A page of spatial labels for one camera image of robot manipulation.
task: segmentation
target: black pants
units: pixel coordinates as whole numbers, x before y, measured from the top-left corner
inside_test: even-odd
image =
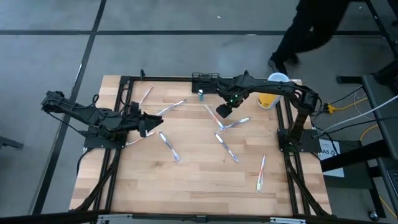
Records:
[[[325,45],[333,37],[347,7],[348,0],[300,0],[293,24],[272,59],[284,62],[292,54]]]

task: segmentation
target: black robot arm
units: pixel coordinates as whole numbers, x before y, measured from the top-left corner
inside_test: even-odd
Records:
[[[115,139],[120,133],[132,130],[138,130],[141,137],[146,137],[147,131],[163,123],[161,116],[142,114],[136,102],[131,102],[128,112],[122,114],[106,108],[97,108],[95,106],[97,99],[98,95],[95,95],[91,105],[83,106],[66,99],[61,91],[48,91],[42,102],[42,110],[46,113],[67,114],[96,131],[96,133],[79,131],[85,137],[94,134],[109,140]]]
[[[315,111],[318,94],[306,86],[294,82],[273,82],[255,79],[245,71],[243,75],[234,78],[218,77],[216,88],[220,97],[226,103],[217,107],[216,111],[223,118],[232,113],[232,108],[237,108],[249,97],[252,92],[282,95],[289,99],[297,108],[297,117],[290,125],[287,141],[295,146],[301,145],[304,132],[304,122]]]

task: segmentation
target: concrete floor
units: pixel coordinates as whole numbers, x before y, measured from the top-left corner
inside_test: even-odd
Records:
[[[91,30],[100,0],[0,0],[1,29]],[[286,30],[297,0],[112,0],[106,3],[99,30]],[[384,1],[373,1],[389,26],[394,15]],[[365,3],[351,3],[340,30],[376,30]],[[91,103],[103,75],[189,76],[192,72],[219,72],[232,77],[249,70],[255,77],[270,74],[266,62],[281,36],[255,35],[106,35],[97,36],[77,101]],[[0,136],[25,144],[21,151],[0,150],[0,217],[30,212],[37,186],[50,154],[59,122],[40,111],[47,90],[68,95],[88,41],[87,35],[0,35]],[[299,55],[302,65],[290,68],[323,101],[333,101],[357,85],[338,85],[336,75],[374,72],[392,60],[385,40],[378,37],[335,37],[326,46]],[[347,105],[352,98],[338,106]],[[361,103],[361,111],[369,109]],[[358,113],[354,108],[321,116],[327,127]],[[76,121],[71,125],[85,128]],[[373,124],[332,135],[357,140]],[[378,131],[364,143],[380,138]],[[68,130],[44,205],[44,213],[65,212],[75,184],[76,162],[83,138]],[[389,199],[381,179],[381,196]],[[343,218],[368,220],[373,210],[367,190],[328,188],[332,211]],[[396,220],[388,213],[385,222]]]

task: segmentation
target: wooden table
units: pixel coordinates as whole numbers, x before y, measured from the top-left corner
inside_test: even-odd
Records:
[[[116,75],[104,76],[98,107],[113,109],[119,79]],[[284,157],[277,142],[275,109],[261,109],[256,103],[257,93],[252,93],[228,119],[219,117],[224,125],[251,117],[247,123],[221,132],[239,159],[236,163],[215,138],[218,125],[204,107],[208,105],[214,111],[224,103],[219,96],[205,95],[205,100],[199,101],[198,95],[191,93],[190,82],[134,82],[132,101],[139,102],[150,83],[154,88],[141,106],[149,114],[187,99],[165,114],[164,123],[156,128],[166,134],[182,161],[174,162],[157,133],[123,149],[112,212],[292,215]],[[294,116],[297,114],[293,107],[292,112]],[[137,138],[137,131],[128,135],[129,141]],[[264,186],[257,193],[263,154],[266,155]],[[104,149],[94,149],[82,160],[70,208],[79,206],[98,182],[103,155]],[[331,212],[318,159],[309,153],[300,155],[307,188],[322,208]],[[100,208],[104,207],[107,191],[106,186]],[[302,213],[297,186],[296,194]]]

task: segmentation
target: yellow cable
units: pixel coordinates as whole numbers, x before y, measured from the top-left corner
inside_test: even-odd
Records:
[[[384,204],[384,206],[386,206],[387,209],[390,211],[391,215],[393,215],[394,218],[397,218],[397,215],[391,210],[391,208],[387,205],[387,203],[383,200],[383,198],[381,198],[380,196],[379,196],[379,198],[380,198],[380,201]]]
[[[364,100],[367,100],[367,99],[368,99],[368,98],[365,97],[365,98],[360,99],[360,100],[356,101],[355,103],[352,103],[352,104],[350,104],[350,105],[347,105],[347,106],[345,106],[345,107],[343,107],[343,108],[334,108],[333,110],[344,110],[344,109],[349,108],[350,106],[354,106],[355,104],[360,103],[360,102],[362,102],[362,101],[364,101]]]
[[[368,131],[372,130],[373,128],[377,127],[377,126],[378,126],[378,125],[375,124],[374,126],[371,126],[370,128],[366,129],[366,130],[362,133],[362,135],[361,135],[361,137],[359,138],[359,140],[362,141],[363,137],[365,137],[365,134],[368,133]]]

